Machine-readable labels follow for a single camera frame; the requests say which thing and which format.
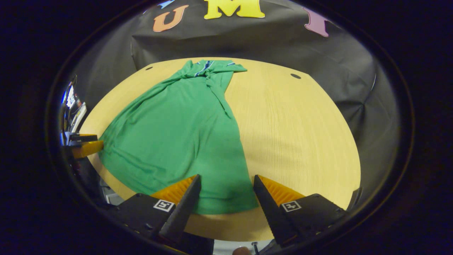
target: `letter m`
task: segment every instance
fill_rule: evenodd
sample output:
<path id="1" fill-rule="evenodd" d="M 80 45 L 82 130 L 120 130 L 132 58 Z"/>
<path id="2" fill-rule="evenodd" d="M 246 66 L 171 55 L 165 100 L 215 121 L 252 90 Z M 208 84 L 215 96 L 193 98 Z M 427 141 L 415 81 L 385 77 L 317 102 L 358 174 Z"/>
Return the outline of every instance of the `letter m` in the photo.
<path id="1" fill-rule="evenodd" d="M 205 0 L 207 2 L 206 20 L 220 18 L 221 9 L 226 16 L 231 16 L 240 6 L 241 9 L 236 13 L 239 17 L 264 18 L 264 13 L 260 10 L 260 0 Z"/>

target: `black fabric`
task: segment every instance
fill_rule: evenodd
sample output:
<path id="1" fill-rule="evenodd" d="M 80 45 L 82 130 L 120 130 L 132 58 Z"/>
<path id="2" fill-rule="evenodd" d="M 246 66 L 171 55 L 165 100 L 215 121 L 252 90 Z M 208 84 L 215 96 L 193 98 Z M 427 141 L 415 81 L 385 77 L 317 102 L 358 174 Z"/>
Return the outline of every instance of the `black fabric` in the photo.
<path id="1" fill-rule="evenodd" d="M 154 32 L 154 18 L 185 9 L 179 24 Z M 355 138 L 362 197 L 389 173 L 398 150 L 400 116 L 394 89 L 378 61 L 345 30 L 326 22 L 328 37 L 304 27 L 308 13 L 290 1 L 261 0 L 265 18 L 233 14 L 205 20 L 207 2 L 179 0 L 150 7 L 113 29 L 81 59 L 75 91 L 88 110 L 118 83 L 148 64 L 190 57 L 252 59 L 312 76 L 336 103 Z"/>

